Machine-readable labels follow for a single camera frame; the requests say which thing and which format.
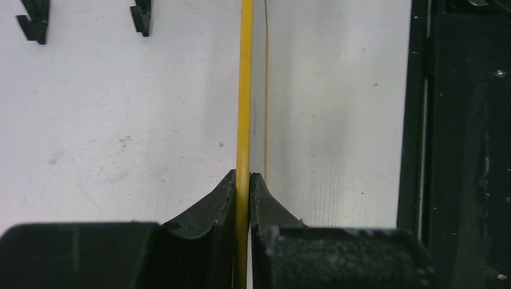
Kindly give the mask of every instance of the black plastic jaw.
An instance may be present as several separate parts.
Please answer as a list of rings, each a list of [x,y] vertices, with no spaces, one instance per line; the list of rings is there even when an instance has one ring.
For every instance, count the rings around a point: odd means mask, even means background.
[[[434,288],[432,261],[399,230],[309,228],[250,181],[254,288]]]
[[[17,21],[25,37],[29,41],[37,41],[46,44],[46,31],[49,21],[49,0],[21,0],[27,10],[30,20],[26,15],[17,15]]]
[[[135,0],[135,4],[135,6],[130,7],[135,28],[144,37],[148,37],[151,24],[152,0]]]
[[[161,226],[15,226],[0,238],[0,288],[231,288],[234,180]]]

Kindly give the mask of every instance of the white wall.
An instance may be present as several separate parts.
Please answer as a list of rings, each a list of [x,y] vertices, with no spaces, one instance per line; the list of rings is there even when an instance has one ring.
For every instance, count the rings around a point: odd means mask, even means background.
[[[0,234],[20,222],[156,220],[236,163],[240,2],[52,0],[47,45],[0,10]]]

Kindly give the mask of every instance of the scratch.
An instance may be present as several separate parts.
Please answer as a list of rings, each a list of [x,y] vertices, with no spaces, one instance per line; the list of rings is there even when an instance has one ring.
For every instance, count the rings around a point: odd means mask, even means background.
[[[92,11],[94,8],[96,8],[96,7],[94,6],[94,7],[87,7],[87,8],[77,9],[76,12],[78,12],[78,13],[89,12],[89,11]]]
[[[487,190],[488,185],[488,175],[490,174],[490,135],[488,133],[488,129],[484,131],[484,172],[479,181],[479,185]]]
[[[197,12],[195,11],[194,8],[197,8],[195,7],[195,5],[191,4],[191,3],[185,3],[185,5],[195,14],[197,14]]]
[[[127,99],[122,98],[122,100],[123,100],[124,102],[126,102],[129,106],[131,106],[131,103],[130,103]]]
[[[99,122],[119,122],[119,123],[128,123],[126,120],[120,119],[96,119]]]
[[[150,209],[152,209],[153,211],[156,211],[156,207],[153,206],[151,203],[149,203],[149,202],[145,202],[145,203],[146,203],[147,206],[150,207]]]
[[[56,154],[53,154],[51,158],[47,161],[49,164],[56,164],[60,157],[62,156],[62,151],[57,152]]]
[[[70,174],[64,172],[63,170],[61,170],[61,172],[66,175],[76,186],[77,186],[77,189],[80,191],[80,193],[82,194],[82,196],[84,196],[87,200],[89,200],[89,202],[94,205],[95,207],[97,207],[100,211],[103,211],[103,208],[101,208],[96,202],[94,202],[90,196],[83,190],[83,188],[81,187],[81,184],[78,183],[77,180],[73,179],[72,176],[70,176]]]
[[[91,147],[87,147],[87,148],[76,149],[76,150],[72,151],[71,153],[74,153],[74,152],[84,152],[84,151],[90,151],[90,150],[92,150],[92,148]]]
[[[97,182],[95,185],[98,185],[98,184],[113,184],[115,182],[118,182],[120,181],[121,179],[124,179],[126,176],[128,176],[129,174],[131,173],[130,170],[124,170],[123,172],[121,173],[118,173],[118,174],[115,174],[115,175],[112,175],[112,176],[109,176],[108,178],[106,178],[104,181],[102,182]]]
[[[77,164],[75,162],[73,162],[73,165],[75,167],[75,173],[77,174],[77,178],[80,181],[80,183],[82,183],[83,182],[83,178],[81,177],[80,170],[78,169],[78,166],[77,166]]]

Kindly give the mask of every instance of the white panel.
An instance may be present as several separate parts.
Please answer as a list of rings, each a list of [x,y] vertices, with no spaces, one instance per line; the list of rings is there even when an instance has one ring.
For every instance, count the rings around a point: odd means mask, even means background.
[[[266,4],[254,0],[250,171],[265,175],[266,158]]]
[[[20,222],[164,222],[235,168],[240,2],[52,0],[46,46],[0,10],[0,233]]]
[[[267,178],[309,225],[395,227],[410,1],[268,0]]]

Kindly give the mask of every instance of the yellow rod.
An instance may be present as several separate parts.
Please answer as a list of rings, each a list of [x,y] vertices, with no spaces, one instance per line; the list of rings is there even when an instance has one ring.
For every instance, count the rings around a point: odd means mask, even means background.
[[[252,26],[254,0],[242,0],[240,70],[238,98],[238,135],[236,159],[236,251],[234,288],[246,288],[246,251],[248,245],[248,183],[250,178],[250,104],[252,89]]]

